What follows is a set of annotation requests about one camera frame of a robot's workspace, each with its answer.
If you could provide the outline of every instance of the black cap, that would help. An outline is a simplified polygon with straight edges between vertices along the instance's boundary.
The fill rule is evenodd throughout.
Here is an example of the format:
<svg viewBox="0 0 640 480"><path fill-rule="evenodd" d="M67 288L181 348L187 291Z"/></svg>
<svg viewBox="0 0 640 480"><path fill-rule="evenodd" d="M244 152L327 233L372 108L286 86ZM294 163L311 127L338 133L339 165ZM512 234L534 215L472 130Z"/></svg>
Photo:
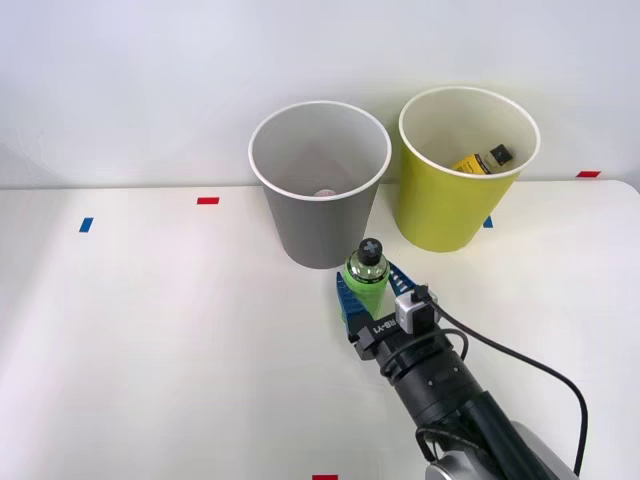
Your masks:
<svg viewBox="0 0 640 480"><path fill-rule="evenodd" d="M498 162L500 166L504 165L513 158L513 155L509 153L509 150L507 150L507 147L505 147L503 144L500 144L496 148L491 150L491 155L493 155L493 158L496 159L496 162Z"/></svg>
<svg viewBox="0 0 640 480"><path fill-rule="evenodd" d="M382 244L375 238L365 238L358 247L358 260L363 265L372 267L380 262Z"/></svg>

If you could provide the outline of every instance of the gray paper cup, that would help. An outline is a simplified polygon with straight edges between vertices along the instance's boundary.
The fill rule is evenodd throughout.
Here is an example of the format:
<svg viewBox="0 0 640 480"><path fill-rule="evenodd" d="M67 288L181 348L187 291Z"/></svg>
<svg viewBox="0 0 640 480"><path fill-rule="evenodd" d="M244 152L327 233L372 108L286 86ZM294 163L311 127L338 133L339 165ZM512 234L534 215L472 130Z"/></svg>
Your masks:
<svg viewBox="0 0 640 480"><path fill-rule="evenodd" d="M282 246L310 268L337 267L358 247L390 159L382 124L339 102L284 108L249 142Z"/></svg>

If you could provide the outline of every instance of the paper cup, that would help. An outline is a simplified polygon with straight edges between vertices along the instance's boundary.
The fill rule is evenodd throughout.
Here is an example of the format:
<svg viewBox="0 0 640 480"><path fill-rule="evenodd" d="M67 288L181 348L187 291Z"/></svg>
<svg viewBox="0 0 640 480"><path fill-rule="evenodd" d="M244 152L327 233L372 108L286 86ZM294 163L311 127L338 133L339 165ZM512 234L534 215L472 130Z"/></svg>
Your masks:
<svg viewBox="0 0 640 480"><path fill-rule="evenodd" d="M390 158L378 120L330 101L274 113L249 142L282 246L310 268L336 267L358 247Z"/></svg>
<svg viewBox="0 0 640 480"><path fill-rule="evenodd" d="M471 241L540 148L540 132L520 105L488 90L443 87L405 105L399 120L403 164L396 222L411 243L449 252ZM513 155L509 171L451 170L467 155L499 144Z"/></svg>

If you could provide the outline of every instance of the cup rim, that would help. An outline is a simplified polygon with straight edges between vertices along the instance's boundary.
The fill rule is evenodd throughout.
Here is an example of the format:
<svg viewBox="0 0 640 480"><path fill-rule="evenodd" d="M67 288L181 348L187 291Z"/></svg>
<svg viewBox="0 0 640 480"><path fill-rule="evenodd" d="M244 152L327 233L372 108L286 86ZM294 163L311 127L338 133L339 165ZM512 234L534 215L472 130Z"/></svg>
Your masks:
<svg viewBox="0 0 640 480"><path fill-rule="evenodd" d="M531 154L531 156L529 157L529 160L524 162L519 167L514 168L513 170L509 170L507 172L496 173L496 174L491 174L491 175L474 175L472 173L458 172L456 170L451 170L450 168L443 167L442 165L438 165L434 161L429 160L427 157L425 157L423 154L421 154L411 144L411 142L409 142L409 140L407 139L407 136L405 135L405 132L404 132L404 116L407 113L408 109L411 107L411 105L413 103L417 102L418 100L420 100L422 97L425 97L427 95L432 95L434 93L441 92L441 91L444 91L444 90L471 90L471 91L475 91L475 92L481 92L481 93L484 93L486 95L490 95L492 97L499 98L500 100L502 100L504 102L507 102L508 104L510 104L511 106L516 108L516 110L518 110L520 113L522 113L522 115L529 121L529 123L533 127L533 130L534 130L534 133L535 133L535 136L536 136L536 147L535 147L533 153ZM529 165L533 161L534 158L536 158L536 156L538 155L538 151L540 150L540 141L541 141L540 129L538 128L538 124L533 119L533 117L529 114L529 112L527 112L522 106L520 106L518 103L514 102L510 98L507 98L504 95L500 95L499 93L492 92L491 90L486 90L484 88L479 88L479 87L468 87L468 86L462 86L462 85L459 85L459 86L450 85L450 86L445 86L445 87L432 88L432 89L429 89L429 90L426 90L424 92L421 92L421 93L417 94L411 100L409 100L407 102L407 104L402 108L402 111L400 112L400 118L398 119L398 129L400 130L400 136L402 137L402 141L407 146L407 148L411 151L411 153L413 153L416 157L418 157L424 163L426 163L427 165L432 166L433 168L436 168L436 169L440 170L441 172L448 173L448 174L454 175L456 177L472 178L474 180L490 181L490 180L497 180L497 179L500 179L500 178L511 177L512 175L517 175L522 170L524 170L527 167L527 165Z"/></svg>
<svg viewBox="0 0 640 480"><path fill-rule="evenodd" d="M302 107L302 106L305 106L305 105L314 105L314 104L334 105L334 106L340 106L340 107L344 107L344 108L349 108L349 109L354 110L354 111L356 111L358 113L361 113L362 115L364 115L367 118L369 118L369 120L373 121L373 123L380 129L380 131L382 132L382 134L384 136L385 144L387 146L387 155L386 155L384 163L382 164L382 167L380 168L378 173L376 173L373 176L373 178L371 178L368 182L360 185L358 188L355 188L353 190L349 190L348 192L340 193L338 195L332 195L330 197L314 197L314 196L311 196L311 195L309 195L309 196L308 195L299 195L297 193L288 192L287 190L284 190L283 188L280 188L280 187L274 185L273 183L271 183L270 181L268 181L264 177L264 175L262 175L262 173L260 173L260 171L258 170L258 167L256 167L255 160L253 158L253 144L254 144L258 134L262 130L262 128L267 123L269 123L273 118L275 118L278 115L286 112L287 110L292 110L294 108ZM389 137L389 132L387 132L387 129L384 128L384 125L382 125L380 120L378 120L376 117L371 115L366 110L358 108L358 107L356 107L354 105L350 105L348 103L337 102L337 101L334 101L334 100L312 100L312 101L307 101L307 102L298 102L298 103L294 103L294 104L288 105L288 106L286 106L284 108L281 108L280 110L275 111L274 113L269 115L267 118L265 118L262 122L260 122L260 124L256 127L256 129L254 130L253 134L251 135L251 139L249 140L249 164L251 165L251 169L253 170L253 173L258 177L258 179L264 185L269 187L271 190L274 190L275 192L278 192L281 195L284 195L284 196L289 197L289 198L294 198L296 200L304 200L304 201L307 201L307 202L333 202L333 201L336 201L336 200L341 200L343 198L352 197L352 196L354 196L354 195L356 195L356 194L358 194L360 192L363 192L364 190L367 190L369 187L374 185L378 180L380 180L382 175L384 175L384 172L387 171L387 167L389 166L390 162L391 162L391 138Z"/></svg>

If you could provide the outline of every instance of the white table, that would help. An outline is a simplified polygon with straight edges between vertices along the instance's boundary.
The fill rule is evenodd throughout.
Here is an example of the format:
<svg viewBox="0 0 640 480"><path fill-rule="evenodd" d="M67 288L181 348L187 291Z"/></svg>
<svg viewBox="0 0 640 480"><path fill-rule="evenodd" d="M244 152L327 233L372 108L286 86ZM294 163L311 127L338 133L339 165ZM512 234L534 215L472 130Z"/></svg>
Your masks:
<svg viewBox="0 0 640 480"><path fill-rule="evenodd" d="M576 381L582 478L640 478L636 191L517 183L451 254L401 236L392 192L367 234L462 321ZM412 421L348 344L334 281L289 260L259 188L0 192L0 479L422 479ZM467 361L573 464L566 387L473 340Z"/></svg>

